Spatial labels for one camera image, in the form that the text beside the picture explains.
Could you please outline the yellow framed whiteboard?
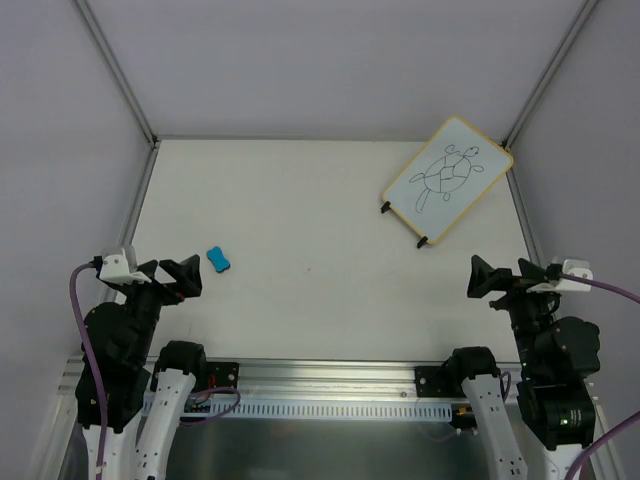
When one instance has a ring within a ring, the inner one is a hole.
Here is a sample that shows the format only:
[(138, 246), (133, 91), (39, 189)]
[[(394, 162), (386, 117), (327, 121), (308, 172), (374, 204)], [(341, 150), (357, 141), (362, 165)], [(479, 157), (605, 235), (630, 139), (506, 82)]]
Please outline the yellow framed whiteboard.
[(512, 168), (503, 147), (459, 116), (449, 117), (381, 195), (382, 204), (435, 245)]

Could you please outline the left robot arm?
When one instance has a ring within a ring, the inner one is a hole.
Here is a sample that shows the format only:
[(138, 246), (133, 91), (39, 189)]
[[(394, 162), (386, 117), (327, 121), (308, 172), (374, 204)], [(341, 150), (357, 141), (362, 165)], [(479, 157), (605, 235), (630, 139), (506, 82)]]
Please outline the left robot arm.
[[(82, 314), (77, 278), (92, 269), (121, 293)], [(202, 345), (171, 341), (153, 370), (147, 358), (163, 308), (202, 293), (200, 257), (136, 264), (130, 251), (97, 256), (69, 280), (84, 367), (75, 389), (77, 421), (91, 479), (163, 479), (189, 394), (208, 379)]]

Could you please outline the blue whiteboard eraser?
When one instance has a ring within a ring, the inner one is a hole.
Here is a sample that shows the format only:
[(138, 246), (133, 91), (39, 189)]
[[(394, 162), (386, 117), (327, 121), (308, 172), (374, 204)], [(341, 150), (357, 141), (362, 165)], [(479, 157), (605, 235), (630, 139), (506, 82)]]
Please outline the blue whiteboard eraser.
[(206, 257), (216, 273), (223, 273), (231, 268), (231, 262), (219, 246), (214, 246), (206, 252)]

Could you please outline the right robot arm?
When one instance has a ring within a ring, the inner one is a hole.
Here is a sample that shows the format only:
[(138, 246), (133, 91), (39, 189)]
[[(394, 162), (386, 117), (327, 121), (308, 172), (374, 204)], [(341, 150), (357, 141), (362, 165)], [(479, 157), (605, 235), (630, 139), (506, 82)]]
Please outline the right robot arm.
[[(598, 372), (600, 330), (575, 316), (556, 318), (561, 297), (587, 292), (593, 273), (585, 261), (566, 260), (540, 267), (518, 261), (520, 272), (494, 268), (471, 258), (467, 295), (507, 312), (517, 347), (521, 379), (516, 400), (522, 421), (545, 454), (542, 476), (568, 478), (570, 459), (594, 439), (595, 406), (586, 386)], [(519, 447), (502, 396), (501, 371), (487, 347), (453, 350), (441, 367), (449, 389), (469, 402), (493, 479), (525, 479), (530, 469)]]

